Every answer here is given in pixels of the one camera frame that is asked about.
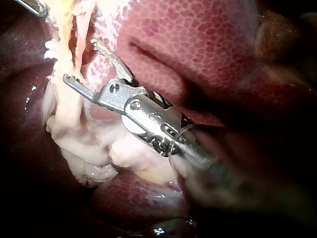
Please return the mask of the right arm instrument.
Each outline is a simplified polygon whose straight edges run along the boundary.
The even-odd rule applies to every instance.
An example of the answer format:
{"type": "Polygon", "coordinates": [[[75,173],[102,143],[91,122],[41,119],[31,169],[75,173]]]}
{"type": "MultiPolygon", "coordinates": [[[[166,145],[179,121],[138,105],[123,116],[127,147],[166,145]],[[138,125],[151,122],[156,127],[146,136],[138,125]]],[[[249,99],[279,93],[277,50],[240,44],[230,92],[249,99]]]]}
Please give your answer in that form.
{"type": "Polygon", "coordinates": [[[114,78],[95,95],[96,104],[122,115],[131,134],[167,157],[185,143],[181,129],[192,121],[154,91],[114,78]]]}

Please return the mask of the right arm instrument jaw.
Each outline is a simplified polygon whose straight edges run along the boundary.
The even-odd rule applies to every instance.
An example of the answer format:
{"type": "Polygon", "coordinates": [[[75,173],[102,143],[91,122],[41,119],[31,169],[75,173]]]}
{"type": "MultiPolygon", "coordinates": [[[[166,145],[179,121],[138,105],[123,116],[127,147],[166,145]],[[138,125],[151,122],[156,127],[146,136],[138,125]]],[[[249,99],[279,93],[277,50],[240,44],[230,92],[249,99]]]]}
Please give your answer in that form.
{"type": "Polygon", "coordinates": [[[116,70],[116,76],[120,79],[126,80],[128,83],[133,83],[134,74],[128,68],[128,66],[101,40],[91,39],[90,43],[99,55],[104,56],[116,70]]]}
{"type": "Polygon", "coordinates": [[[63,82],[87,100],[96,101],[98,93],[94,93],[93,91],[91,91],[88,87],[81,83],[80,80],[77,79],[74,75],[69,76],[68,74],[64,74],[63,82]]]}

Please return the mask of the left arm instrument jaw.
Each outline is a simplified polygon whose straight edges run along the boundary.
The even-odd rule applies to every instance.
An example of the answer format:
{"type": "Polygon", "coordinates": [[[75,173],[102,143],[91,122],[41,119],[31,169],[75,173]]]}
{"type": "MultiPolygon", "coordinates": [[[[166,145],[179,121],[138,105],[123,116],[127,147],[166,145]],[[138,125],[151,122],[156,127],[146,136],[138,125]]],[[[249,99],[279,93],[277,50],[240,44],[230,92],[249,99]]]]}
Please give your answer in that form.
{"type": "Polygon", "coordinates": [[[15,0],[15,2],[37,17],[47,17],[48,15],[49,10],[43,0],[15,0]]]}

